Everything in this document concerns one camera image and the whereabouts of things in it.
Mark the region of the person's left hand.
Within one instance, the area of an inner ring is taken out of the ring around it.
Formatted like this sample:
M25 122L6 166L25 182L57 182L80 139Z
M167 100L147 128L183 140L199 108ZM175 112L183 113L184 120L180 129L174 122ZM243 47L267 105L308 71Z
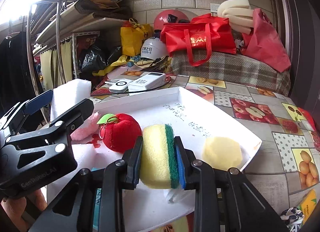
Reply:
M31 196L35 197L35 205L40 211L44 211L47 207L47 202L43 196L40 189L34 191ZM27 206L27 200L25 197L19 199L7 199L6 201L1 201L1 206L4 211L10 217L13 224L17 227L19 231L27 231L30 225L22 218L22 214Z

